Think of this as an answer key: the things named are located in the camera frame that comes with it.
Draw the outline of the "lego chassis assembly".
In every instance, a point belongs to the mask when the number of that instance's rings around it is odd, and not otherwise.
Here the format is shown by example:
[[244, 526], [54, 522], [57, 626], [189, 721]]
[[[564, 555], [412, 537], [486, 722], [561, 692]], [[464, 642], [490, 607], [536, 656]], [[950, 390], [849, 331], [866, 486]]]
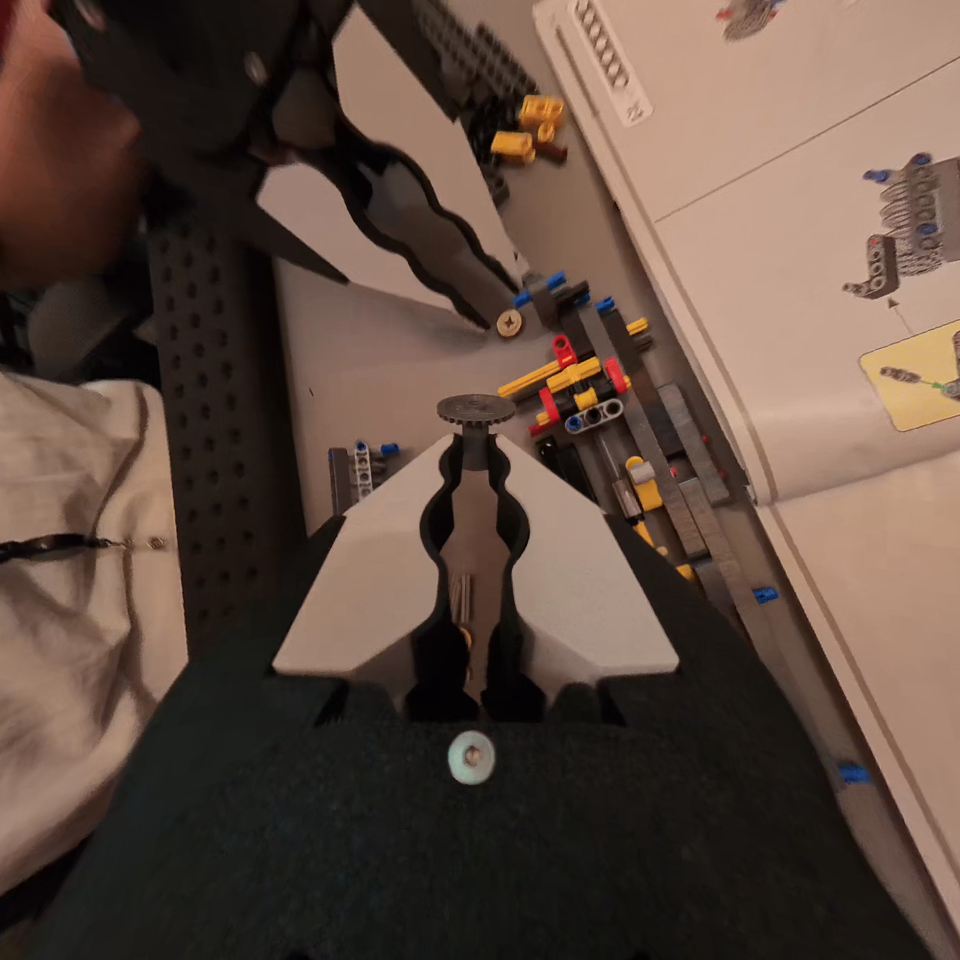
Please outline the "lego chassis assembly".
[[786, 571], [675, 382], [657, 386], [645, 318], [563, 271], [529, 271], [509, 308], [537, 321], [552, 357], [498, 389], [529, 414], [538, 458], [578, 493], [610, 506], [771, 662], [840, 789], [880, 775]]

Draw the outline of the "white shirt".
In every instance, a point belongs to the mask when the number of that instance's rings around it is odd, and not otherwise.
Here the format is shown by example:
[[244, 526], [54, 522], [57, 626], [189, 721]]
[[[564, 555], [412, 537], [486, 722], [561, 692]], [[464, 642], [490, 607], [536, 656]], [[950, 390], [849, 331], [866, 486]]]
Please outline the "white shirt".
[[187, 662], [160, 394], [1, 375], [2, 543], [108, 541], [1, 571], [1, 891], [76, 847], [107, 809]]

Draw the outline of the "instruction booklet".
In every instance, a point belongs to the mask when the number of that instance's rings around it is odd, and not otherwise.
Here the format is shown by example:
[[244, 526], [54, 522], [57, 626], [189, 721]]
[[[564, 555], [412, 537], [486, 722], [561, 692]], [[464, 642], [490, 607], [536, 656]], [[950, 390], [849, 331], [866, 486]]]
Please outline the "instruction booklet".
[[533, 17], [957, 925], [959, 3]]

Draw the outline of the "small lego beam assembly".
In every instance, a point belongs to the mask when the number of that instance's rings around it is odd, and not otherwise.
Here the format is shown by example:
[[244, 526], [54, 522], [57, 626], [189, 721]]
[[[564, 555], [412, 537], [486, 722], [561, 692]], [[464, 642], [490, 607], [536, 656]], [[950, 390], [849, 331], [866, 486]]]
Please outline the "small lego beam assembly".
[[370, 444], [362, 438], [350, 447], [327, 450], [331, 512], [342, 517], [354, 505], [370, 496], [387, 479], [391, 462], [402, 448], [395, 442]]

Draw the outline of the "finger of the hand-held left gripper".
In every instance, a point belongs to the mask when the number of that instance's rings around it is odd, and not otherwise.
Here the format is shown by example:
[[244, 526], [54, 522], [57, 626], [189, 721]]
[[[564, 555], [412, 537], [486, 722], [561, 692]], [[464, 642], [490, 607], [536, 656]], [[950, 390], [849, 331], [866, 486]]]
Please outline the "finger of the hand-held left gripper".
[[450, 282], [427, 270], [414, 248], [369, 218], [321, 171], [294, 162], [275, 166], [257, 195], [260, 210], [351, 284], [458, 314], [475, 330], [490, 322]]
[[513, 242], [500, 219], [467, 134], [450, 119], [360, 6], [332, 41], [346, 118], [368, 139], [402, 152], [426, 176], [440, 206], [473, 230], [483, 252], [521, 280]]

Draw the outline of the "grey lego differential gear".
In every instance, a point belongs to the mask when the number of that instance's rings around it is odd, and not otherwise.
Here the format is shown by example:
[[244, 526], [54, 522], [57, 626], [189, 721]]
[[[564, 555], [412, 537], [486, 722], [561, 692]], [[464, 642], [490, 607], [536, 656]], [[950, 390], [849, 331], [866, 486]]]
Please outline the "grey lego differential gear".
[[488, 470], [491, 427], [508, 422], [516, 412], [515, 402], [497, 394], [463, 393], [437, 404], [440, 419], [461, 428], [462, 468], [471, 473]]

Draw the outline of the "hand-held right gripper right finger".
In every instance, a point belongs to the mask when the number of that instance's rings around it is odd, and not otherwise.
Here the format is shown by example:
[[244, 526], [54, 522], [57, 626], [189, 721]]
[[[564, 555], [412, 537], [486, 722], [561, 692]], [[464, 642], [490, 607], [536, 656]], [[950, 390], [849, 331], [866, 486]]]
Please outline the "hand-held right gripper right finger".
[[679, 655], [604, 510], [500, 434], [487, 442], [506, 546], [482, 702], [538, 721], [567, 689], [668, 675]]

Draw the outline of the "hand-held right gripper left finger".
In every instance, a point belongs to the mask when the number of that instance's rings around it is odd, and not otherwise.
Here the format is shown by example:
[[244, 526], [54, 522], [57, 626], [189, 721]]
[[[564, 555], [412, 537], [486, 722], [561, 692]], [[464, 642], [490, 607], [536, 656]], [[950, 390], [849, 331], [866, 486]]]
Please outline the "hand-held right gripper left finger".
[[414, 721], [478, 717], [442, 556], [462, 469], [462, 438], [446, 435], [346, 512], [272, 661], [276, 674], [376, 685]]

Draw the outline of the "pile of dark lego beams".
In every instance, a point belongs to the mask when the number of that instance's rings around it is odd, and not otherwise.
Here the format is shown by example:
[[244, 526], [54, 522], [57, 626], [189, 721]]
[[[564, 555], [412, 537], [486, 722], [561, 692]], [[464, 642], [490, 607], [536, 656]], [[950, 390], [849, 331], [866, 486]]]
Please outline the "pile of dark lego beams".
[[492, 29], [470, 30], [441, 1], [413, 1], [418, 26], [438, 55], [447, 89], [459, 108], [468, 144], [496, 208], [510, 197], [492, 143], [499, 132], [514, 132], [524, 99], [539, 95], [534, 78]]

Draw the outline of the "person's left hand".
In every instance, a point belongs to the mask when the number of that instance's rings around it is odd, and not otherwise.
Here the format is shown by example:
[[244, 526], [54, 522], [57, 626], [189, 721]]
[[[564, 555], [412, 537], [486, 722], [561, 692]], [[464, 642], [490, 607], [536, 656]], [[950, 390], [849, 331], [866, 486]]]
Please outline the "person's left hand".
[[16, 2], [1, 83], [1, 284], [98, 274], [138, 220], [138, 122], [87, 83], [44, 2]]

